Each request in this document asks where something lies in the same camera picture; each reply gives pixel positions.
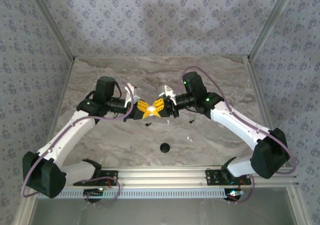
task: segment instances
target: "blue floral wallpaper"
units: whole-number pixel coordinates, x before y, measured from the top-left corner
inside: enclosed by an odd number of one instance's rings
[[[78,56],[248,54],[276,0],[45,0]]]
[[[46,142],[71,61],[32,0],[0,0],[0,224],[20,201],[22,157]]]
[[[287,134],[314,224],[320,224],[320,0],[289,0],[254,61],[276,126]]]

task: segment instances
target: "yellow object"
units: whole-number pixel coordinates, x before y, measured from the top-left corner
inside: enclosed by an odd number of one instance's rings
[[[163,110],[165,108],[165,102],[162,98],[157,99],[156,101],[154,101],[153,105],[155,107],[155,109],[153,111],[149,111],[148,107],[149,104],[146,103],[145,101],[139,100],[137,103],[137,108],[143,112],[143,117],[142,119],[145,119],[147,117],[149,117],[151,114],[154,116],[157,116],[159,118],[161,118],[159,112],[161,110]]]

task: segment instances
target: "patterned wallpaper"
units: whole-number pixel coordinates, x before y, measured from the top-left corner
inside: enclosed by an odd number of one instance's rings
[[[276,0],[45,0],[75,56],[248,54]]]
[[[0,224],[20,201],[22,157],[48,137],[70,61],[32,0],[0,0]]]
[[[287,134],[320,224],[320,0],[289,0],[254,64],[274,124]]]

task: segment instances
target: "black round object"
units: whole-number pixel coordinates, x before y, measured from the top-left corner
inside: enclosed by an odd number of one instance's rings
[[[169,145],[168,143],[162,143],[162,144],[160,145],[160,150],[161,150],[161,152],[163,152],[163,153],[167,153],[167,152],[169,152],[169,150],[170,150],[170,145]]]

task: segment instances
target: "gray marble tabletop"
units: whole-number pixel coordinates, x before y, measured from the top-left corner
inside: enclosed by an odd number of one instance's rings
[[[100,76],[130,82],[142,89],[141,99],[152,104],[160,85],[175,88],[182,71],[194,65],[216,80],[235,109],[262,124],[244,59],[243,56],[77,58],[55,131],[66,124],[78,103],[95,89]],[[208,91],[219,93],[204,75],[202,79]],[[121,89],[124,98],[126,91],[123,86]],[[182,84],[179,93],[184,92]],[[170,145],[168,153],[160,151],[162,143]],[[232,157],[250,152],[249,147],[224,126],[203,115],[181,111],[177,118],[152,116],[127,122],[100,121],[83,136],[64,164],[88,158],[103,167],[222,165]]]

